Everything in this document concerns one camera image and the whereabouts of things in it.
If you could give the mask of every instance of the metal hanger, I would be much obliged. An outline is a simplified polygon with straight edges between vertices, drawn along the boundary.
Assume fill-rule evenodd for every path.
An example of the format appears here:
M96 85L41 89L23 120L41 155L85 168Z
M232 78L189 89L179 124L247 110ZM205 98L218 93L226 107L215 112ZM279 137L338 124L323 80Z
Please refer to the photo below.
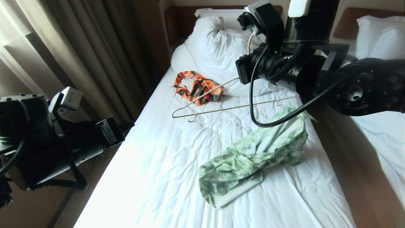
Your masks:
M172 113L172 117L173 117L173 118L181 118L181 117L187 117L187 116L194 116L194 120L187 120L189 123L192 123L192 122L196 121L197 116L198 116L198 115L201 115L201 114L212 113L212 112L220 112L220 111L225 111L225 110L229 110L229 109L242 108L242 107L247 107L247 106L249 106L249 105L241 105L241 106L232 107L232 108L224 108L224 109L213 110L213 111L207 111L207 112L197 112L197 113L195 113L195 114L187 114L187 115L182 115L182 116L175 116L175 113L176 113L177 111L180 111L180 110L182 110L182 109L187 108L188 106L190 106L191 104L194 104L197 100L199 100L200 98L202 98L202 97L204 97L205 95L209 94L210 92L212 92L212 91L214 91L214 90L216 90L216 89L218 89L218 88L220 88L220 87L222 87L222 86L224 86L224 85L226 85L226 84L228 84L228 83L230 83L230 82L232 82L232 81L234 81L234 80L237 80L237 79L239 79L239 78L237 77L237 78L234 78L234 79L232 79L232 80L230 80L230 81L228 81L228 82L225 82L224 84L222 84L222 85L220 85L220 86L217 86L217 87L213 88L212 90L210 90L210 91L204 93L203 95L197 97L196 99L194 99L193 101L191 101L191 102L188 103L187 105L185 105L185 106L183 106L183 107L181 107L181 108L176 109L176 110ZM277 99L277 100L272 100L272 101L265 101L265 102L260 102L260 103L256 103L256 104L253 104L253 105L260 105L260 104L264 104L264 103L277 102L277 106L280 106L280 105L283 104L283 100L287 100L287 99L291 99L291 98L294 98L294 97L286 97L286 98Z

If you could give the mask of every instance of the orange patterned cloth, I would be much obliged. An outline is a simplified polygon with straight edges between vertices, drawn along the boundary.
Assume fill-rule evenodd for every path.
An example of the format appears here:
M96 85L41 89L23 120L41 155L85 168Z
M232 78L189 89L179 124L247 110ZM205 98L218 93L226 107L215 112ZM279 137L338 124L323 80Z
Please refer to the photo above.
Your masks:
M181 87L181 81L184 78L194 78L193 86L191 87L191 92L186 87ZM182 97L189 101L195 100L197 97L203 95L204 93L210 91L211 89L218 87L219 84L211 79L207 79L201 74L195 71L183 71L180 72L177 77L173 87L176 88L176 92ZM201 97L195 102L197 106L201 106L209 101L220 101L220 97L223 93L222 87L212 91L211 93Z

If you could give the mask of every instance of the white label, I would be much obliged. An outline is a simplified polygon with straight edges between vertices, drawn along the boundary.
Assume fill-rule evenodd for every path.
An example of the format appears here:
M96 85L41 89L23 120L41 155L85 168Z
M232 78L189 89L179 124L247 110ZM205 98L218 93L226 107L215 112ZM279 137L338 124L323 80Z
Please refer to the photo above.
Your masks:
M114 144L114 142L117 141L117 138L115 137L113 131L111 130L111 128L108 125L106 120L102 122L102 125L100 125L100 128L110 145Z

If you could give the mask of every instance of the tiled floor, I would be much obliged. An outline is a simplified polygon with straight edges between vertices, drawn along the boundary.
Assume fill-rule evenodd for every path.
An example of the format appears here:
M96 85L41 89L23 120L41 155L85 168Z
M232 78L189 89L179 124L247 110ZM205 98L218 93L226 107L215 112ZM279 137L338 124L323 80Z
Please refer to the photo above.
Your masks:
M371 182L354 155L348 153L349 149L345 143L331 133L317 109L314 109L312 114L319 121L313 123L315 130L336 172L357 227L395 228L381 204L381 199L372 188ZM73 194L54 228L71 228L74 226L115 151L116 149L106 151L102 157L96 158L93 170L87 175L90 184L88 191L77 191Z

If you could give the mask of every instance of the white bed sheet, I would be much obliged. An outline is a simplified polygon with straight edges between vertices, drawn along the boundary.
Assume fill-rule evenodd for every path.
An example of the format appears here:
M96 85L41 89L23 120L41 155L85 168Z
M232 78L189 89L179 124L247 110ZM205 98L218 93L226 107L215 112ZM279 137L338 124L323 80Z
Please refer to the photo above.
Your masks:
M381 169L405 209L405 114L380 112L352 119L377 152Z
M280 227L352 228L350 208L310 121L302 161L269 170L263 183L228 206L215 209L201 197L198 168L220 151L257 129L249 108L201 115L196 122L173 119L187 104L171 88L177 72L166 73L142 114L105 170L78 219L87 227ZM289 97L271 92L256 101ZM247 104L247 98L223 97L187 110L215 110ZM297 99L283 106L297 106ZM260 120L282 106L256 107Z

